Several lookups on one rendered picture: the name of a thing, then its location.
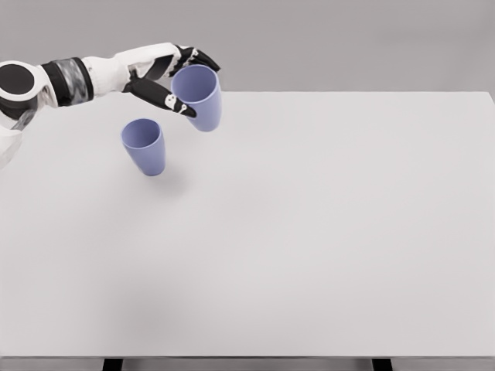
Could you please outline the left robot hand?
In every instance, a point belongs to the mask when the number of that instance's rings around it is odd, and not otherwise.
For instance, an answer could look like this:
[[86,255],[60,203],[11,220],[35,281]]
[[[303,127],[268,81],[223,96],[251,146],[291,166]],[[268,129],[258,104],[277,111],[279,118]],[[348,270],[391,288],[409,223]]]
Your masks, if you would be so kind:
[[118,91],[191,118],[196,117],[196,111],[157,81],[163,77],[172,78],[191,65],[207,66],[214,72],[220,70],[220,66],[200,49],[174,43],[142,46],[117,53],[114,58],[122,73]]

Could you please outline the blue plastic cup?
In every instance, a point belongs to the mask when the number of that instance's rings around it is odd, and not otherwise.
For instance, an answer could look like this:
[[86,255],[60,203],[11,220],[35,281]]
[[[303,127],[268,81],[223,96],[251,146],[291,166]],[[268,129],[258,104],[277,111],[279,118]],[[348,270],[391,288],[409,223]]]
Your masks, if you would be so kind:
[[171,82],[172,92],[194,109],[189,121],[199,131],[213,131],[220,124],[222,99],[217,73],[203,65],[182,68]]
[[156,176],[165,170],[165,140],[157,122],[147,118],[129,122],[121,131],[121,143],[144,175]]

